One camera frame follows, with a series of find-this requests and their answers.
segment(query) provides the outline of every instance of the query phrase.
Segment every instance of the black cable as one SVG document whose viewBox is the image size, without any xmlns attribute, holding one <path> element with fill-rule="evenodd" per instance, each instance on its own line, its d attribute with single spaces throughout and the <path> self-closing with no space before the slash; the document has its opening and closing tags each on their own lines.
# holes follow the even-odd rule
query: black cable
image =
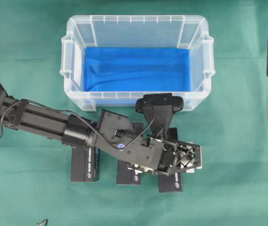
<svg viewBox="0 0 268 226">
<path fill-rule="evenodd" d="M 1 120 L 0 120 L 0 138 L 2 138 L 2 136 L 3 136 L 3 134 L 4 134 L 4 130 L 3 130 L 3 128 L 4 128 L 4 126 L 3 126 L 4 116 L 8 113 L 8 111 L 9 111 L 12 107 L 18 105 L 20 102 L 21 102 L 21 101 L 19 100 L 19 101 L 13 103 L 10 107 L 8 107 L 8 108 L 4 111 L 4 113 L 3 113 L 2 117 L 1 117 Z"/>
<path fill-rule="evenodd" d="M 153 124 L 154 120 L 155 120 L 155 110 L 154 110 L 154 107 L 152 105 L 151 102 L 148 102 L 150 104 L 150 106 L 152 107 L 152 110 L 153 110 L 153 117 L 152 117 L 152 120 L 151 122 L 146 126 L 146 128 L 144 128 L 142 130 L 142 132 L 140 134 L 138 134 L 136 137 L 134 137 L 126 146 L 124 147 L 121 147 L 121 148 L 118 148 L 118 147 L 115 147 L 109 140 L 107 140 L 104 136 L 102 136 L 99 131 L 97 131 L 89 122 L 87 122 L 85 119 L 83 119 L 81 116 L 79 116 L 78 114 L 76 114 L 75 112 L 73 111 L 69 111 L 69 110 L 57 110 L 57 109 L 54 109 L 54 108 L 50 108 L 50 107 L 47 107 L 45 105 L 42 105 L 42 104 L 39 104 L 35 101 L 31 101 L 31 100 L 26 100 L 27 103 L 31 103 L 33 105 L 37 105 L 37 106 L 40 106 L 42 108 L 45 108 L 45 109 L 48 109 L 48 110 L 51 110 L 51 111 L 54 111 L 54 112 L 57 112 L 57 113 L 65 113 L 65 114 L 72 114 L 74 116 L 76 116 L 79 120 L 81 120 L 82 122 L 84 122 L 94 133 L 96 133 L 101 139 L 103 139 L 104 141 L 106 141 L 111 147 L 113 147 L 114 149 L 117 149 L 119 151 L 122 151 L 126 148 L 128 148 L 137 138 L 139 138 L 142 134 L 144 134 L 144 132 L 150 128 L 150 126 Z"/>
</svg>

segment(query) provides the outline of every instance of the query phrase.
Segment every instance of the plastic storage bin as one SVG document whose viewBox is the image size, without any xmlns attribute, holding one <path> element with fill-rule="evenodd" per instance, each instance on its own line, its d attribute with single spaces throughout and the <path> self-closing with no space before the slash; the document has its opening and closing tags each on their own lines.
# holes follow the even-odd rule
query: plastic storage bin
<svg viewBox="0 0 268 226">
<path fill-rule="evenodd" d="M 211 91 L 213 38 L 202 16 L 73 16 L 68 20 L 60 70 L 66 95 L 84 111 L 95 111 L 100 105 L 135 105 L 144 94 L 162 92 L 82 91 L 87 47 L 189 49 L 191 91 L 173 95 L 183 97 L 183 110 L 191 111 Z"/>
</svg>

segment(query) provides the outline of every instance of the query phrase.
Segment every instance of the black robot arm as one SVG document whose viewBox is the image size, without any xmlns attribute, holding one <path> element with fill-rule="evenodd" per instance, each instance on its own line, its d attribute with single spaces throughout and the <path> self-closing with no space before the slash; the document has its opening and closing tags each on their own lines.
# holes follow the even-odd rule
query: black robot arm
<svg viewBox="0 0 268 226">
<path fill-rule="evenodd" d="M 7 127 L 56 139 L 73 148 L 97 147 L 125 161 L 129 169 L 155 175 L 202 167 L 201 146 L 172 140 L 167 135 L 173 114 L 183 108 L 181 97 L 171 93 L 144 95 L 135 107 L 148 122 L 139 134 L 126 116 L 101 110 L 98 122 L 91 121 L 71 111 L 14 99 L 0 84 L 0 138 Z M 151 134 L 144 137 L 148 128 Z"/>
</svg>

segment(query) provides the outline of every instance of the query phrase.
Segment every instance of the green tablecloth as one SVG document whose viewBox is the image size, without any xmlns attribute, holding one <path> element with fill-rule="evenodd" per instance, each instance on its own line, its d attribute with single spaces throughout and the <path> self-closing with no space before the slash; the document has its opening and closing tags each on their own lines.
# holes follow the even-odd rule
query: green tablecloth
<svg viewBox="0 0 268 226">
<path fill-rule="evenodd" d="M 117 160 L 101 153 L 100 181 L 71 183 L 60 142 L 5 130 L 0 140 L 0 225 L 268 226 L 268 0 L 0 0 L 0 81 L 16 98 L 81 112 L 59 74 L 73 15 L 203 15 L 214 37 L 210 96 L 175 115 L 179 139 L 202 145 L 203 169 L 184 192 L 159 194 L 156 177 L 116 185 Z M 144 121 L 132 107 L 106 107 Z"/>
</svg>

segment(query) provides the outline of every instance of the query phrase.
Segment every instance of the blue fabric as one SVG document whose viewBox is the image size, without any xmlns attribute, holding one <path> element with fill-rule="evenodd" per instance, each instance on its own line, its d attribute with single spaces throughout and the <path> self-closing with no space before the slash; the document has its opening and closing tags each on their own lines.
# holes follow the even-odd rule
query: blue fabric
<svg viewBox="0 0 268 226">
<path fill-rule="evenodd" d="M 84 91 L 190 91 L 189 50 L 86 48 Z"/>
</svg>

